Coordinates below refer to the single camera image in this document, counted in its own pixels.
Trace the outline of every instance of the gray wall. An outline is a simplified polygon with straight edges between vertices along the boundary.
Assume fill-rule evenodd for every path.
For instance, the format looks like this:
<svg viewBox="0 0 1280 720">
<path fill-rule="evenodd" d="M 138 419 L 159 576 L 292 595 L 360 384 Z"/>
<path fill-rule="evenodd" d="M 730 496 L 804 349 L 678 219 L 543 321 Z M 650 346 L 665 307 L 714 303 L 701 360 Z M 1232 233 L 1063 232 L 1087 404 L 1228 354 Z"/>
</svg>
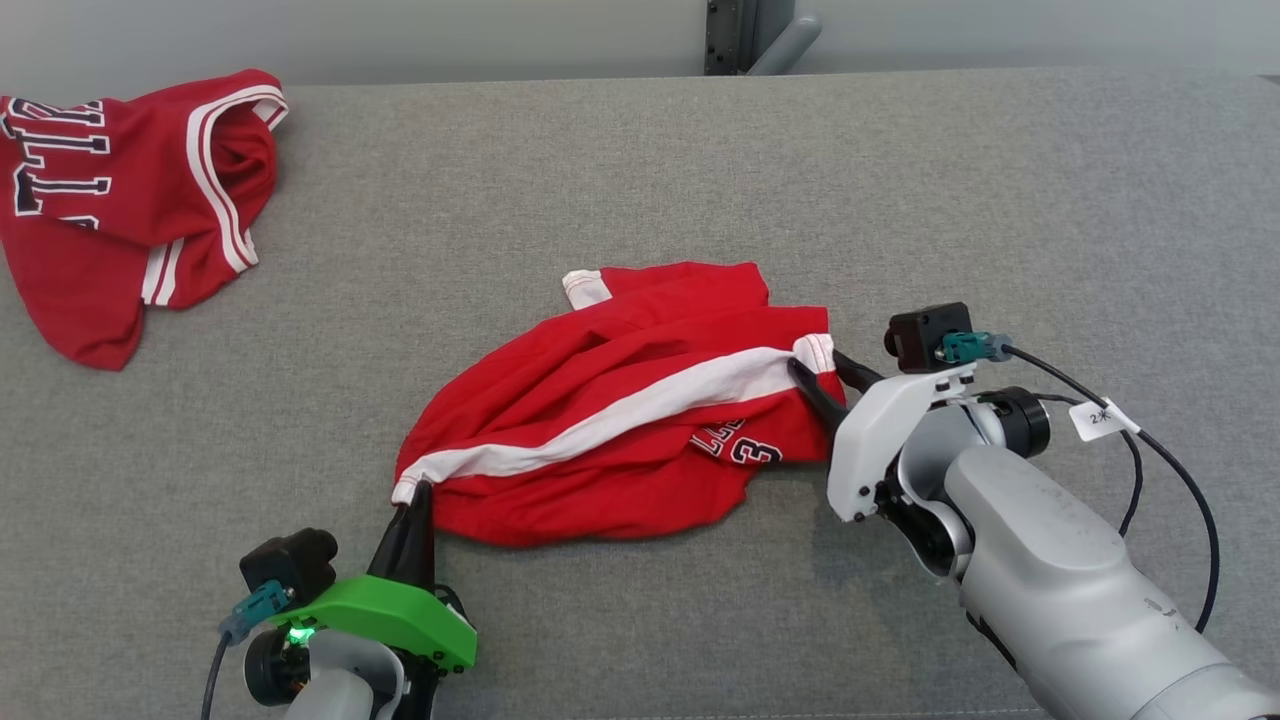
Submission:
<svg viewBox="0 0 1280 720">
<path fill-rule="evenodd" d="M 797 0 L 797 72 L 1180 64 L 1280 73 L 1263 0 Z M 256 65 L 287 83 L 701 72 L 704 0 L 4 0 L 0 94 L 133 96 Z"/>
</svg>

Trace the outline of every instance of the red jersey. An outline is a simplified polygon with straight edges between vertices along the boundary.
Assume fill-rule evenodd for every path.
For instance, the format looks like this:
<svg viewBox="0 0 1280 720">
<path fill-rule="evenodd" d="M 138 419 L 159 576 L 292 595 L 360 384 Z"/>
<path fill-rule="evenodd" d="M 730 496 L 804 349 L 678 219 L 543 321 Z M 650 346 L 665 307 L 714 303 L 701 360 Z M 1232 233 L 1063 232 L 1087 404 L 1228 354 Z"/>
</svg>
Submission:
<svg viewBox="0 0 1280 720">
<path fill-rule="evenodd" d="M 442 529 L 534 546 L 643 538 L 723 518 L 768 462 L 827 459 L 787 373 L 844 397 L 824 307 L 771 307 L 754 264 L 579 270 L 575 310 L 495 350 L 431 400 L 393 502 L 435 486 Z"/>
<path fill-rule="evenodd" d="M 0 241 L 49 345 L 119 370 L 143 305 L 189 307 L 257 264 L 287 113 L 260 70 L 128 102 L 0 97 Z"/>
</svg>

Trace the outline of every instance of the teal connector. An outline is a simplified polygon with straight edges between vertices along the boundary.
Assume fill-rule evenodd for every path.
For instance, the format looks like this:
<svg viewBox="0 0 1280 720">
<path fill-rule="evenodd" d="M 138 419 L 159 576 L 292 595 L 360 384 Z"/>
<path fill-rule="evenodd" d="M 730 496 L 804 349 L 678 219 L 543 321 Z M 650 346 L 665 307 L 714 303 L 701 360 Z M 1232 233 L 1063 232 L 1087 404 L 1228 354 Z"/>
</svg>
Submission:
<svg viewBox="0 0 1280 720">
<path fill-rule="evenodd" d="M 1006 345 L 1012 345 L 1012 340 L 1006 334 L 948 333 L 942 336 L 938 360 L 952 365 L 964 365 L 978 360 L 1004 363 L 1009 360 L 1009 355 L 1004 350 Z"/>
</svg>

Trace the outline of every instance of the gray fabric surface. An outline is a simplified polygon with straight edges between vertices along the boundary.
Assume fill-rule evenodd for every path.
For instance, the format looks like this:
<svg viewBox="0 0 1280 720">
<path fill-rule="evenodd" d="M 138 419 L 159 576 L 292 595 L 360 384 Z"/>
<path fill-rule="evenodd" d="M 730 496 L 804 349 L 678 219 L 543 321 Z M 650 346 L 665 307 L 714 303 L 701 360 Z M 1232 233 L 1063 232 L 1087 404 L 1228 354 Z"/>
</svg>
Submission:
<svg viewBox="0 0 1280 720">
<path fill-rule="evenodd" d="M 404 432 L 600 265 L 755 260 L 883 370 L 887 318 L 977 322 L 1108 393 L 1201 478 L 1210 637 L 1280 684 L 1280 94 L 1213 72 L 982 70 L 289 88 L 262 264 L 74 366 L 0 282 L 0 717 L 193 717 L 237 559 L 314 525 L 362 570 Z M 982 383 L 1059 386 L 1019 364 Z M 1117 438 L 1038 464 L 1119 521 Z M 1206 542 L 1148 454 L 1139 568 L 1194 615 Z M 1043 717 L 955 593 L 814 469 L 717 527 L 525 552 L 443 541 L 481 632 L 442 719 Z M 224 665 L 215 717 L 278 717 Z"/>
</svg>

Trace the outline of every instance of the white label tag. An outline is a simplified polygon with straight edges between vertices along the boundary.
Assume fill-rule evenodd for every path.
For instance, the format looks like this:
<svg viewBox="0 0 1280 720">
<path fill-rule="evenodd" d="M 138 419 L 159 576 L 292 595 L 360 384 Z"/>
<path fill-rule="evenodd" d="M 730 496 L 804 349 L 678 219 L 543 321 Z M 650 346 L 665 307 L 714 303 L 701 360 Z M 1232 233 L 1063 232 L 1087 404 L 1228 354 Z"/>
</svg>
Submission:
<svg viewBox="0 0 1280 720">
<path fill-rule="evenodd" d="M 1111 405 L 1111 400 L 1106 397 L 1103 400 L 1107 401 L 1106 407 L 1098 407 L 1094 402 L 1082 402 L 1071 407 L 1071 420 L 1075 423 L 1075 432 L 1080 433 L 1080 439 L 1089 442 L 1124 429 L 1138 432 L 1138 427 L 1119 407 Z"/>
</svg>

